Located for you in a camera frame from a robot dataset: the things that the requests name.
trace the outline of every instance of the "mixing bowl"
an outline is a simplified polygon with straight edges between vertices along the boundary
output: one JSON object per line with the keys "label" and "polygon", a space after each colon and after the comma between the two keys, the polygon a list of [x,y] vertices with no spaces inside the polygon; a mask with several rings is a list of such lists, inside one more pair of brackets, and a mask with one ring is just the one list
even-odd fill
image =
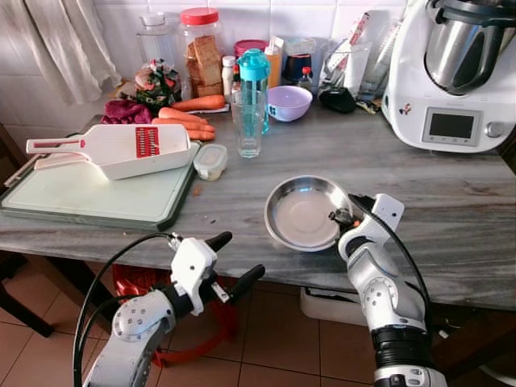
{"label": "mixing bowl", "polygon": [[301,118],[312,102],[312,93],[302,87],[278,86],[267,92],[268,113],[278,121]]}
{"label": "mixing bowl", "polygon": [[347,194],[333,181],[311,175],[293,177],[268,196],[265,226],[275,240],[289,248],[318,252],[333,246],[339,236],[339,225],[328,217],[338,208],[351,214]]}

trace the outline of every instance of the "black cable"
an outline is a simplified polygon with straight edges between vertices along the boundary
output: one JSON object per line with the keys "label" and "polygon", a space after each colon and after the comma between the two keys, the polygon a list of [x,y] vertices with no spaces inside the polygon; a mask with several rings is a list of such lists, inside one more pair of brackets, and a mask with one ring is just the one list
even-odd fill
{"label": "black cable", "polygon": [[77,327],[75,329],[75,338],[73,340],[73,385],[74,387],[81,387],[82,384],[82,358],[79,355],[79,345],[81,340],[82,328],[84,326],[84,321],[86,317],[86,307],[89,304],[89,300],[91,299],[91,295],[97,287],[98,282],[102,275],[106,272],[106,270],[123,254],[131,250],[134,246],[153,238],[166,238],[168,241],[173,239],[173,236],[170,234],[165,234],[164,232],[155,232],[149,235],[142,236],[138,238],[132,243],[129,243],[125,248],[114,254],[107,262],[104,264],[100,272],[98,272],[97,276],[94,278],[91,286],[88,289],[88,293],[84,298],[84,303],[82,304],[81,312],[79,313],[79,318],[77,321]]}
{"label": "black cable", "polygon": [[427,326],[427,332],[429,336],[429,340],[431,343],[432,340],[432,319],[431,319],[431,309],[430,309],[430,295],[428,294],[427,286],[425,285],[425,281],[422,278],[421,273],[419,272],[418,267],[416,266],[414,259],[412,258],[412,255],[409,253],[409,251],[406,249],[405,244],[399,239],[399,237],[396,235],[396,233],[393,231],[392,228],[389,227],[389,225],[384,222],[384,220],[377,215],[375,215],[373,212],[371,212],[368,208],[366,208],[355,195],[348,195],[349,199],[353,202],[355,206],[357,206],[362,212],[373,218],[380,226],[384,228],[385,231],[389,234],[389,236],[394,240],[396,245],[399,247],[399,249],[402,251],[403,256],[405,257],[406,261],[409,263],[410,268],[412,268],[412,271],[414,272],[414,275],[416,277],[416,280],[418,282],[419,287],[419,293],[422,295],[422,299],[425,303],[425,325]]}
{"label": "black cable", "polygon": [[84,353],[84,347],[86,345],[86,340],[88,339],[89,331],[91,331],[91,328],[93,327],[95,320],[97,319],[97,316],[108,306],[111,304],[118,302],[120,300],[126,300],[128,298],[134,298],[139,297],[135,294],[126,294],[124,296],[117,296],[113,297],[109,300],[104,301],[100,306],[91,314],[91,317],[89,318],[88,322],[86,323],[86,327],[84,328],[84,332],[82,333],[81,342],[79,343],[79,352],[77,353],[79,358],[82,359],[82,354]]}

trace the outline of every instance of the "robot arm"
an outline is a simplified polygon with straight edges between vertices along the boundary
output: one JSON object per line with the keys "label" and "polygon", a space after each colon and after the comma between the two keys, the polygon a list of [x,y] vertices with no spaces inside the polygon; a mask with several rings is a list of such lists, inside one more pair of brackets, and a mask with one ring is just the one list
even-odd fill
{"label": "robot arm", "polygon": [[245,273],[231,291],[215,281],[213,270],[218,250],[231,233],[202,241],[177,236],[171,248],[177,250],[172,262],[172,284],[132,298],[118,309],[111,336],[85,379],[84,387],[145,386],[154,351],[178,320],[188,313],[199,315],[213,298],[236,302],[264,275],[258,265]]}
{"label": "robot arm", "polygon": [[[403,204],[383,193],[368,204],[372,214],[392,230],[397,228]],[[431,360],[424,299],[405,282],[383,247],[389,233],[369,214],[355,228],[353,219],[343,212],[339,215],[332,216],[346,230],[339,240],[339,254],[360,296],[376,352],[374,386],[446,387]]]}

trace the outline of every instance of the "carrot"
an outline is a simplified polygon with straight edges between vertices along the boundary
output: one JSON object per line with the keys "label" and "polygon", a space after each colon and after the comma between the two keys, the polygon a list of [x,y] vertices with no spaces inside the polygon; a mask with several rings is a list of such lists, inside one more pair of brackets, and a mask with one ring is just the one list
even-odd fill
{"label": "carrot", "polygon": [[210,141],[215,139],[215,133],[210,131],[187,131],[190,139],[199,139],[202,141]]}
{"label": "carrot", "polygon": [[215,132],[215,128],[211,125],[204,125],[203,123],[192,123],[191,121],[181,121],[180,119],[153,119],[153,124],[160,124],[160,123],[178,123],[185,127],[187,131],[208,131],[211,133]]}
{"label": "carrot", "polygon": [[172,104],[172,108],[180,111],[220,109],[226,102],[223,95],[207,95]]}
{"label": "carrot", "polygon": [[192,121],[193,123],[208,123],[205,119],[198,117],[197,115],[184,113],[180,110],[173,109],[172,107],[162,107],[160,109],[159,117],[161,119],[180,119],[181,121]]}

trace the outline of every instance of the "purple bowl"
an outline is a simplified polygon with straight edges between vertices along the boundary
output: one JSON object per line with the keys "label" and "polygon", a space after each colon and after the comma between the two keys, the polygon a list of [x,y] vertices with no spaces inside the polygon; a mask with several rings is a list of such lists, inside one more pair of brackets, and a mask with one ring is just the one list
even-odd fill
{"label": "purple bowl", "polygon": [[312,93],[302,87],[274,87],[267,92],[268,114],[278,121],[294,121],[306,113],[312,99]]}

